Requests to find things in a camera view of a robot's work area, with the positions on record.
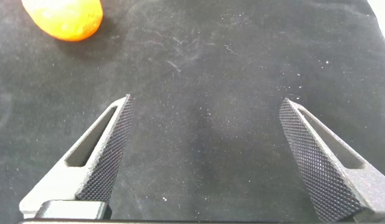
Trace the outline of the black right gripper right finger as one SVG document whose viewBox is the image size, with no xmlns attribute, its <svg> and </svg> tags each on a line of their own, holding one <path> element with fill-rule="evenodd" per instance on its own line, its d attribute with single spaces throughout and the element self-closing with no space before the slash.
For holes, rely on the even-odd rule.
<svg viewBox="0 0 385 224">
<path fill-rule="evenodd" d="M 279 119 L 321 221 L 385 222 L 385 175 L 302 105 L 285 98 Z"/>
</svg>

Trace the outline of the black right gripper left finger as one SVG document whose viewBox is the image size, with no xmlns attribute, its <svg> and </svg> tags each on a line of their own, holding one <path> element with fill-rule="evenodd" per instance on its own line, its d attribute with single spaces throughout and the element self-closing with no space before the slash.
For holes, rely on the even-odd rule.
<svg viewBox="0 0 385 224">
<path fill-rule="evenodd" d="M 133 122 L 131 95 L 114 101 L 20 201 L 25 218 L 50 200 L 108 203 Z"/>
</svg>

